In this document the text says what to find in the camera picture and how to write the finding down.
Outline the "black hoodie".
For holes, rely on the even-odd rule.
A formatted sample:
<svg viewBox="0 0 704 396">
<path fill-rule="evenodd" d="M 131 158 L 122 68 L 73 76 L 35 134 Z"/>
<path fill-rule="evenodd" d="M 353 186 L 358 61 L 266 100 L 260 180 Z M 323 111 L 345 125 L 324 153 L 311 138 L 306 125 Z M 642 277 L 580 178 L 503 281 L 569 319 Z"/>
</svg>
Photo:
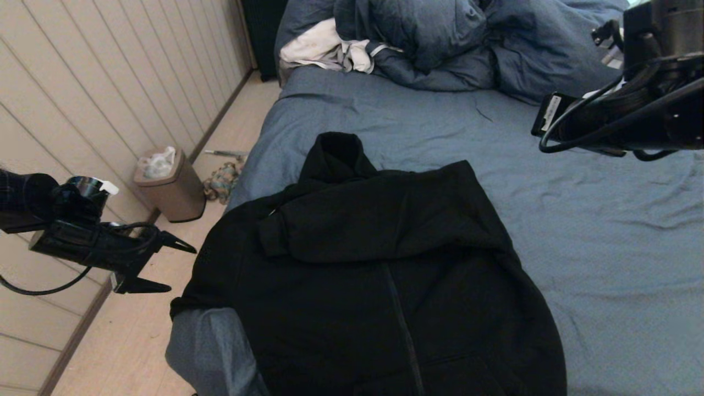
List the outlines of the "black hoodie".
<svg viewBox="0 0 704 396">
<path fill-rule="evenodd" d="M 197 396 L 567 396 L 556 323 L 467 161 L 377 170 L 324 133 L 214 225 L 170 306 Z"/>
</svg>

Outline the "brown trash bin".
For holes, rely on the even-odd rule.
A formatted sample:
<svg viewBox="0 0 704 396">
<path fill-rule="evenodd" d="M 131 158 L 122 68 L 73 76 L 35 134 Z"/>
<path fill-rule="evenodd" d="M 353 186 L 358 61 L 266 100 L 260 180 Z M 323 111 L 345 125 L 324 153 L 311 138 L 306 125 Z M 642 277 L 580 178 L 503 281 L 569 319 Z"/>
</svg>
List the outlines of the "brown trash bin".
<svg viewBox="0 0 704 396">
<path fill-rule="evenodd" d="M 166 146 L 146 151 L 150 155 Z M 141 193 L 171 223 L 189 222 L 201 218 L 206 198 L 201 179 L 181 148 L 176 148 L 174 166 L 168 177 L 146 179 L 136 166 L 133 181 Z"/>
</svg>

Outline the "clear plastic bin bag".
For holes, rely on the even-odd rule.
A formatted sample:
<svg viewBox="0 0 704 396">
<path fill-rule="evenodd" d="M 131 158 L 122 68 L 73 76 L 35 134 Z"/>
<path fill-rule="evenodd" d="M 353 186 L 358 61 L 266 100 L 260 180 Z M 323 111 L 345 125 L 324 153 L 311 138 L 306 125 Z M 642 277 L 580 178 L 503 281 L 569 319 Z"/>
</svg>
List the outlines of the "clear plastic bin bag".
<svg viewBox="0 0 704 396">
<path fill-rule="evenodd" d="M 165 178 L 168 177 L 173 169 L 175 155 L 176 149 L 174 146 L 166 146 L 150 155 L 141 156 L 137 162 L 137 167 L 146 179 Z"/>
</svg>

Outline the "blue-sheeted bed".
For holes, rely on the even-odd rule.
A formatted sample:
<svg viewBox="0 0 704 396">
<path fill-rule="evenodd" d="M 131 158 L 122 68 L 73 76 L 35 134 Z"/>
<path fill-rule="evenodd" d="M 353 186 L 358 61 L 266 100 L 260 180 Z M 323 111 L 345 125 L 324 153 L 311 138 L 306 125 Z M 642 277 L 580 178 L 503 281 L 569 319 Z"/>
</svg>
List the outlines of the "blue-sheeted bed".
<svg viewBox="0 0 704 396">
<path fill-rule="evenodd" d="M 267 115 L 227 211 L 295 184 L 324 133 L 356 135 L 380 171 L 467 161 L 553 316 L 566 396 L 704 396 L 704 158 L 541 155 L 536 113 L 495 91 L 306 66 Z"/>
</svg>

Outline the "dark blue duvet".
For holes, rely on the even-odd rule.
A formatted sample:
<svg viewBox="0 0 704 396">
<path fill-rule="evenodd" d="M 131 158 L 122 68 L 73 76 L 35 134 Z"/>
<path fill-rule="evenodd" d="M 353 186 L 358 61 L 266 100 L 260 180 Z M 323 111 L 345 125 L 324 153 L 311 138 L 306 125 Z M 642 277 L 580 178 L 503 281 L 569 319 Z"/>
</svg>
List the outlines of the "dark blue duvet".
<svg viewBox="0 0 704 396">
<path fill-rule="evenodd" d="M 320 21 L 343 40 L 380 43 L 370 74 L 432 92 L 498 90 L 528 103 L 593 90 L 591 32 L 621 19 L 628 0 L 289 0 L 274 56 Z M 284 82 L 292 70 L 279 74 Z"/>
</svg>

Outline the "black cabinet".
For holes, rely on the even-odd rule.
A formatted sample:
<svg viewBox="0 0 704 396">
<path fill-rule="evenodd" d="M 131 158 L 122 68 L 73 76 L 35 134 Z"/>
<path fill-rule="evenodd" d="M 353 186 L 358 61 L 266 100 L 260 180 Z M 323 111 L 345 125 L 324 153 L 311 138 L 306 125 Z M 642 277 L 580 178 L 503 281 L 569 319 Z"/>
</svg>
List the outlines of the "black cabinet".
<svg viewBox="0 0 704 396">
<path fill-rule="evenodd" d="M 288 0 L 240 0 L 262 82 L 276 78 L 274 46 Z"/>
</svg>

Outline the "crumpled white garment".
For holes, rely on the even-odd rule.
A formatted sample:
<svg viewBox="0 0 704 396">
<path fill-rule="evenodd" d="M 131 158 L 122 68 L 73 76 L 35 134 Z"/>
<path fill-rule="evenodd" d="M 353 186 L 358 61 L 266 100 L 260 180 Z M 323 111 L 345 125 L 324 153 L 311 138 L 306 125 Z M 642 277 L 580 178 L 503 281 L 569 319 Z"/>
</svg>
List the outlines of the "crumpled white garment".
<svg viewBox="0 0 704 396">
<path fill-rule="evenodd" d="M 279 74 L 307 65 L 326 70 L 357 71 L 370 74 L 375 68 L 373 58 L 382 50 L 403 53 L 403 50 L 380 43 L 371 52 L 370 40 L 343 40 L 337 33 L 334 18 L 320 21 L 279 51 Z"/>
</svg>

